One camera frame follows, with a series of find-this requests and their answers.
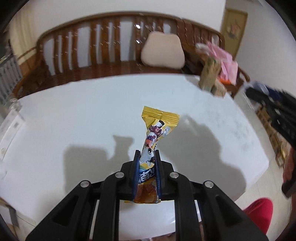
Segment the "beige seat cushion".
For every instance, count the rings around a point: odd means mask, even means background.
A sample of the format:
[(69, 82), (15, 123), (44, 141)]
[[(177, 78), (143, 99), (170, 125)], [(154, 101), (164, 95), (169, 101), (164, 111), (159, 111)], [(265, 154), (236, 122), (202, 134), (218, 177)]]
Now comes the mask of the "beige seat cushion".
[(180, 70), (185, 65), (185, 54), (180, 38), (175, 34), (153, 31), (148, 35), (140, 59), (150, 67)]

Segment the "long brown wooden bench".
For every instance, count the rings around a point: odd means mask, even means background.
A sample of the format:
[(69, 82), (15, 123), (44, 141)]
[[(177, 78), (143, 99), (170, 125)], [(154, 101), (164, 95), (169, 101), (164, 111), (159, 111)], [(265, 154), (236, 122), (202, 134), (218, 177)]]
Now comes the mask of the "long brown wooden bench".
[(17, 98), (73, 81), (124, 74), (175, 73), (141, 62), (152, 31), (171, 30), (185, 42), (185, 24), (158, 13), (115, 12), (72, 20), (44, 32), (35, 61), (13, 90)]

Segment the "red trouser leg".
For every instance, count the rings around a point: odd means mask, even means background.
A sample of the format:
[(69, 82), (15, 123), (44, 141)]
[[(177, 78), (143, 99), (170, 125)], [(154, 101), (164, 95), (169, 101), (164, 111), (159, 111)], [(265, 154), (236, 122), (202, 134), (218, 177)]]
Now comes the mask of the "red trouser leg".
[(243, 211), (264, 234), (267, 234), (273, 216), (273, 202), (270, 199), (257, 199)]

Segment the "tall green drink carton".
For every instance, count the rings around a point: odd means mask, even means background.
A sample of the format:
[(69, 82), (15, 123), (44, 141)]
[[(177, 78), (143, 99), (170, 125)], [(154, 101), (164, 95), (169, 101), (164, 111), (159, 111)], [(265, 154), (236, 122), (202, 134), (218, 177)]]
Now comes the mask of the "tall green drink carton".
[(220, 71), (220, 60), (209, 56), (201, 72), (200, 81), (198, 83), (200, 89), (210, 92), (215, 84), (216, 78), (218, 77)]

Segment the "small beige carton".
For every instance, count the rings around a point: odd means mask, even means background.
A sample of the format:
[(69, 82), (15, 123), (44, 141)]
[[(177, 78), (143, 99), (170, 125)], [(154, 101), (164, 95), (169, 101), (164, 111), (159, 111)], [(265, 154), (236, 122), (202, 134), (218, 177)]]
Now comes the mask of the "small beige carton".
[(227, 93), (226, 87), (218, 80), (215, 80), (214, 85), (211, 88), (211, 94), (213, 96), (224, 97)]

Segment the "white flat box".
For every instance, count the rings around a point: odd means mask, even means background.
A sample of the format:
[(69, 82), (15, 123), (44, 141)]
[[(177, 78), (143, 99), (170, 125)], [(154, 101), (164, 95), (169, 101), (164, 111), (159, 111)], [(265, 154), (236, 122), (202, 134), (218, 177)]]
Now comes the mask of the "white flat box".
[(18, 130), (24, 124), (23, 117), (15, 109), (11, 109), (1, 124), (1, 162), (6, 155), (6, 152), (17, 134)]

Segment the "pink plastic bag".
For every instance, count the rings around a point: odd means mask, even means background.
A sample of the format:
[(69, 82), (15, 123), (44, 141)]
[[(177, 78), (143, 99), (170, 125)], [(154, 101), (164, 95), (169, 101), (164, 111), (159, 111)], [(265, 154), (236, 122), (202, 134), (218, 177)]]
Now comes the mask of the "pink plastic bag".
[(209, 48), (209, 55), (221, 62), (221, 71), (219, 74), (219, 81), (222, 84), (236, 85), (238, 74), (238, 63), (232, 59), (232, 55), (222, 48), (207, 42)]

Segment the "clear glass jar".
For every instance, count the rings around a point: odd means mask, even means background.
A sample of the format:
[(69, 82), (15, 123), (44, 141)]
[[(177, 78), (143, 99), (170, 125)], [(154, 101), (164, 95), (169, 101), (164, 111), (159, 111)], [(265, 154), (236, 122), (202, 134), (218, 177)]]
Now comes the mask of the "clear glass jar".
[(22, 108), (22, 105), (20, 104), (19, 100), (17, 98), (11, 98), (8, 102), (8, 111), (17, 111), (19, 112)]

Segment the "yellow wooden door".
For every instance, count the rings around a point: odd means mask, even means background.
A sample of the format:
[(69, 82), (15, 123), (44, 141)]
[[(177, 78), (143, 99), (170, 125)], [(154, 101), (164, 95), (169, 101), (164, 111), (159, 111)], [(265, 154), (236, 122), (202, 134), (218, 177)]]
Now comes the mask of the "yellow wooden door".
[(248, 13), (236, 9), (225, 9), (221, 33), (225, 40), (225, 50), (236, 58), (248, 19)]

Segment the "yellow snack wrapper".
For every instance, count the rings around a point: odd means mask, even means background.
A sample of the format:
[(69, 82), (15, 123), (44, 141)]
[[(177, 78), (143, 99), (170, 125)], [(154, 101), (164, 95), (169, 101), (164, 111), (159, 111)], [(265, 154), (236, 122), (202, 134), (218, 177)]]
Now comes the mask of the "yellow snack wrapper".
[(179, 123), (180, 116), (145, 106), (142, 111), (147, 132), (133, 176), (133, 200), (125, 203), (157, 204), (172, 200), (175, 187), (169, 180), (173, 167), (160, 159), (157, 142), (167, 136)]

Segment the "cardboard boxes on floor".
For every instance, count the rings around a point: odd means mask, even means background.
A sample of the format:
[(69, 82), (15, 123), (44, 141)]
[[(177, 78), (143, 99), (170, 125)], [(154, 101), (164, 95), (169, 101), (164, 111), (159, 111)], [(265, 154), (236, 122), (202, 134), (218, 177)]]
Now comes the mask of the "cardboard boxes on floor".
[(287, 140), (271, 126), (271, 117), (267, 113), (265, 107), (259, 107), (256, 112), (257, 117), (263, 124), (263, 127), (268, 135), (269, 141), (275, 153), (275, 159), (279, 167), (285, 165), (290, 153), (291, 145)]

